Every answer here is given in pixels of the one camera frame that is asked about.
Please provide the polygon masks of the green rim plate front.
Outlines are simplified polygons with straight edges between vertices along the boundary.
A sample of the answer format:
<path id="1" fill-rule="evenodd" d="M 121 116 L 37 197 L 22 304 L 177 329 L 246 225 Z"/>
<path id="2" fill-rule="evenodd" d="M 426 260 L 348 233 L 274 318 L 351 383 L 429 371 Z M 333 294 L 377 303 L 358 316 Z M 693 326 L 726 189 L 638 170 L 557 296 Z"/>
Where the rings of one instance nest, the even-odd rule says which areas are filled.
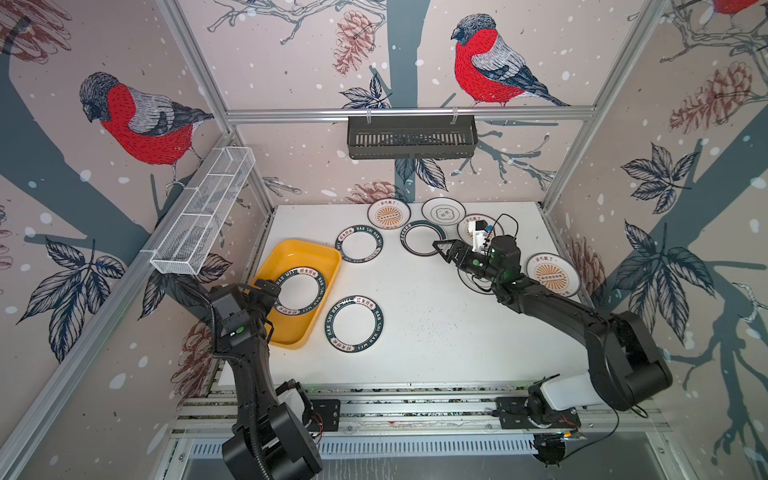
<path id="1" fill-rule="evenodd" d="M 381 337 L 384 315 L 381 307 L 365 296 L 347 296 L 329 310 L 324 332 L 327 341 L 344 353 L 360 353 Z"/>

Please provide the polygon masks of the white black motif plate front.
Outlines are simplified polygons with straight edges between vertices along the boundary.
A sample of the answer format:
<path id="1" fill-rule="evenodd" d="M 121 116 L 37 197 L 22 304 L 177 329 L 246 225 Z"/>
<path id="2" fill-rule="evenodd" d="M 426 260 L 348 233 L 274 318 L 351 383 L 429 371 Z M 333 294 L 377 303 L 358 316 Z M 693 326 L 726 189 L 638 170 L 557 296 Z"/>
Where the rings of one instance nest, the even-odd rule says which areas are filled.
<path id="1" fill-rule="evenodd" d="M 464 284 L 464 286 L 470 289 L 471 291 L 478 293 L 480 295 L 493 294 L 491 290 L 490 280 L 482 277 L 478 277 L 472 273 L 463 271 L 461 269 L 457 270 L 457 274 L 461 282 Z"/>

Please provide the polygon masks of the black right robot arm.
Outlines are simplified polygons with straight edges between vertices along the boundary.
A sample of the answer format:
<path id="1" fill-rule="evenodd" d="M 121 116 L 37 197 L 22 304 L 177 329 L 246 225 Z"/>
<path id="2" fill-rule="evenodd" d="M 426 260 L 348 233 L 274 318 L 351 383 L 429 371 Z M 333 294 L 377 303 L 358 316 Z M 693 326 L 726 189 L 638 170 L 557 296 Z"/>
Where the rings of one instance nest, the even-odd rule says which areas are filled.
<path id="1" fill-rule="evenodd" d="M 600 404 L 627 411 L 672 386 L 667 362 L 638 315 L 601 313 L 526 276 L 513 236 L 494 237 L 485 253 L 461 240 L 438 240 L 433 246 L 458 270 L 489 281 L 498 303 L 550 325 L 585 348 L 585 371 L 556 375 L 529 388 L 530 415 Z"/>

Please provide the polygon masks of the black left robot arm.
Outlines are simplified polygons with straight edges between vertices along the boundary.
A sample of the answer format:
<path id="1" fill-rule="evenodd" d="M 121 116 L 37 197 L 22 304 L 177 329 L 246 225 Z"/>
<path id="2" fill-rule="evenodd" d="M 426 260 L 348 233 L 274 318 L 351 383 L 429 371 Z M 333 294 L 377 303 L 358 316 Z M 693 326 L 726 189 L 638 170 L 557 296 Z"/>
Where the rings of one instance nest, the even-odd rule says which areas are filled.
<path id="1" fill-rule="evenodd" d="M 222 446 L 236 479 L 312 479 L 323 470 L 321 455 L 305 422 L 278 395 L 295 390 L 310 412 L 302 386 L 289 380 L 276 388 L 270 372 L 274 326 L 268 319 L 280 295 L 273 281 L 211 289 L 211 355 L 230 366 L 237 418 L 233 437 Z"/>

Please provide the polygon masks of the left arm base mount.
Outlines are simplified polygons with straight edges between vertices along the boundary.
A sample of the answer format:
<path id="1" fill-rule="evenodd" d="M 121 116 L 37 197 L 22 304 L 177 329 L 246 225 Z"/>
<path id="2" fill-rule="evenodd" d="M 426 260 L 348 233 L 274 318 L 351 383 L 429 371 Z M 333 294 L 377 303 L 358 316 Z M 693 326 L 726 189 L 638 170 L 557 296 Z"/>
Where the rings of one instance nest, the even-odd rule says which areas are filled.
<path id="1" fill-rule="evenodd" d="M 338 399 L 303 400 L 300 396 L 286 395 L 282 402 L 297 416 L 310 433 L 337 432 L 341 417 Z"/>

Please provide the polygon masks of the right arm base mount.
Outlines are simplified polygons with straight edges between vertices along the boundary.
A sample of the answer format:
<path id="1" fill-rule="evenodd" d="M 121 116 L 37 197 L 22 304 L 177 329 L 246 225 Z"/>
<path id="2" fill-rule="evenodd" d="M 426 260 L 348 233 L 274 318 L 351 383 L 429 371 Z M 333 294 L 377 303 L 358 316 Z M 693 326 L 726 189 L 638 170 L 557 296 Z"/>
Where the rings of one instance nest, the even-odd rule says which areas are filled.
<path id="1" fill-rule="evenodd" d="M 497 397 L 494 402 L 493 416 L 499 419 L 503 430 L 581 428 L 581 421 L 575 409 L 555 411 L 536 396 Z"/>

